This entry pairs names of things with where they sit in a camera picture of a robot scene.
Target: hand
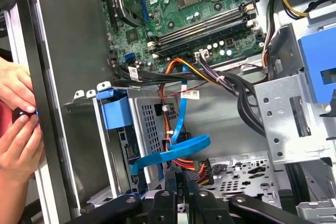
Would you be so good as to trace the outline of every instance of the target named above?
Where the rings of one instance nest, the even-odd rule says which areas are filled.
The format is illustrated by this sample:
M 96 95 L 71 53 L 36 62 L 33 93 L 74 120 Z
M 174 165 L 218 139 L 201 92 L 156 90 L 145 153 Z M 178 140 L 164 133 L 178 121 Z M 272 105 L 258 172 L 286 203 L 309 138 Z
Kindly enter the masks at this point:
M 35 98 L 29 70 L 0 58 L 0 100 L 11 109 L 35 112 Z
M 38 116 L 21 116 L 0 138 L 0 174 L 8 182 L 26 183 L 43 152 Z

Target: black cable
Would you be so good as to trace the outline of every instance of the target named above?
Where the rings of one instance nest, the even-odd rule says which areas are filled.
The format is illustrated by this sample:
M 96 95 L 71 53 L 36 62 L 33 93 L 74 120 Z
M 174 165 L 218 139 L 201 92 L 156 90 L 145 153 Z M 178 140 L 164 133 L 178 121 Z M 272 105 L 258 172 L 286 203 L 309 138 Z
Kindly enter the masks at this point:
M 326 2 L 329 2 L 329 1 L 332 1 L 332 0 L 317 0 L 316 2 L 312 2 L 309 4 L 308 8 L 305 10 L 305 13 L 308 13 L 314 9 L 316 9 L 319 5 L 323 4 L 323 3 L 326 3 Z
M 309 187 L 302 166 L 299 163 L 293 163 L 286 164 L 285 167 L 295 204 L 299 205 L 301 202 L 310 202 Z

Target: ventilation holes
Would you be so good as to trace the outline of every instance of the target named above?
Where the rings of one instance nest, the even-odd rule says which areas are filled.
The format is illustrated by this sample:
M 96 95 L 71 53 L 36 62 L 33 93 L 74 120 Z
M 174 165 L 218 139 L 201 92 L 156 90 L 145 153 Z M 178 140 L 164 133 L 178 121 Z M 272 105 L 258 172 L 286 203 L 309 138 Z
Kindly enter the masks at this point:
M 170 110 L 168 111 L 168 118 L 169 121 L 174 120 L 177 118 L 176 112 L 175 112 L 175 106 L 173 102 L 167 103 L 169 105 Z
M 219 191 L 232 191 L 238 188 L 239 182 L 238 181 L 229 181 L 229 182 L 222 182 L 221 189 Z
M 154 112 L 152 105 L 143 105 L 141 106 L 142 114 L 145 120 L 145 126 L 147 131 L 147 139 L 150 143 L 151 151 L 161 152 L 163 151 L 160 146 L 160 139 L 158 136 L 158 130 L 155 125 Z

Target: red cable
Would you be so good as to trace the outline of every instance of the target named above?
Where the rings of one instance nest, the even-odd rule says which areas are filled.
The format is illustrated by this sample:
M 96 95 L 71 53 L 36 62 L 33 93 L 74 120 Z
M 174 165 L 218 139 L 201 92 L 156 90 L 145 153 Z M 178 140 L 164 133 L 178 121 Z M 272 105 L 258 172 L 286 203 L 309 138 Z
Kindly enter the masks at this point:
M 206 175 L 207 175 L 207 173 L 204 173 L 204 174 L 200 177 L 200 179 L 199 179 L 198 182 L 203 181 L 203 180 L 206 178 Z

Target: metal bracket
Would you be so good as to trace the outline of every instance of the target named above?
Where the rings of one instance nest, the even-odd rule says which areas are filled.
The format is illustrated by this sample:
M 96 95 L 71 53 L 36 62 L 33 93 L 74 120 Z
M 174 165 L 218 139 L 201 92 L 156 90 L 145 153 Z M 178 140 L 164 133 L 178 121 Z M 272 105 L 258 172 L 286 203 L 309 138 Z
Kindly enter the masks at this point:
M 313 223 L 335 223 L 336 199 L 320 202 L 303 202 L 296 209 L 301 218 Z

